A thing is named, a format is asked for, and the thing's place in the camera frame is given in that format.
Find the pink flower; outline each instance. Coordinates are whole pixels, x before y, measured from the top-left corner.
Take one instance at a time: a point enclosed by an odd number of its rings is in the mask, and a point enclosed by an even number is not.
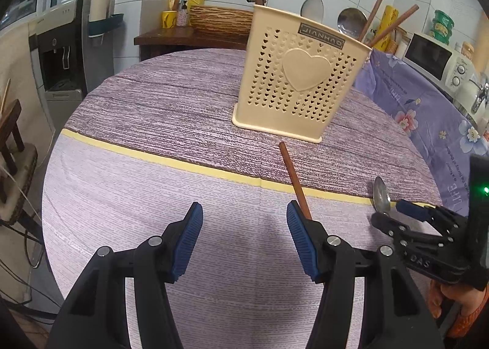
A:
[[[409,109],[407,113],[399,111],[394,117],[394,120],[404,130],[408,137],[411,136],[411,131],[417,129],[417,120],[415,119],[416,111]]]

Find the basket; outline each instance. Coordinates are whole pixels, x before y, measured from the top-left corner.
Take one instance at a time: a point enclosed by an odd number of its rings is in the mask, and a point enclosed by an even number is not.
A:
[[[248,36],[253,13],[242,9],[192,6],[190,25],[195,29],[220,35]]]
[[[318,144],[370,52],[315,21],[255,5],[234,125]]]

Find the purple floral cloth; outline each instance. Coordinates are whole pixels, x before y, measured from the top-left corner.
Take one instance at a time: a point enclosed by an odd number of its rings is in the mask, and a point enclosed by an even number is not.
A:
[[[469,157],[487,155],[486,139],[431,82],[391,54],[373,50],[354,86],[410,137],[433,175],[443,205],[467,215]]]

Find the silver screw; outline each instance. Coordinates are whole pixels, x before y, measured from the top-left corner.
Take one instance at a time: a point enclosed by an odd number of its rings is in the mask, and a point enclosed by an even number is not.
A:
[[[341,239],[338,236],[329,236],[326,241],[331,246],[339,246],[341,243]]]
[[[97,255],[98,255],[98,256],[106,256],[106,255],[107,255],[109,252],[111,252],[110,247],[103,246],[103,247],[100,247],[100,248],[97,250]]]
[[[153,236],[153,237],[150,237],[150,239],[148,240],[148,244],[151,247],[159,246],[161,244],[161,242],[162,242],[162,240],[161,240],[160,236]]]
[[[389,246],[382,246],[381,247],[381,254],[384,254],[385,256],[390,256],[392,255],[394,251],[392,251],[392,248]]]

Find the round table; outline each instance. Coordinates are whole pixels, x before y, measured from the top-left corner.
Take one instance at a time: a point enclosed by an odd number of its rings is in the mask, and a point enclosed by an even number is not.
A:
[[[42,199],[47,253],[64,296],[97,248],[134,248],[198,201],[204,225],[187,272],[167,285],[185,349],[303,349],[322,285],[304,274],[288,231],[285,209],[295,196],[278,143],[287,143],[313,218],[352,246],[390,242],[368,221],[377,175],[392,199],[440,203],[409,137],[356,90],[317,145],[235,127],[244,54],[208,49],[147,60],[105,80],[70,118]],[[357,280],[352,348],[362,318]],[[423,291],[426,280],[416,280]],[[126,291],[135,349],[131,281]]]

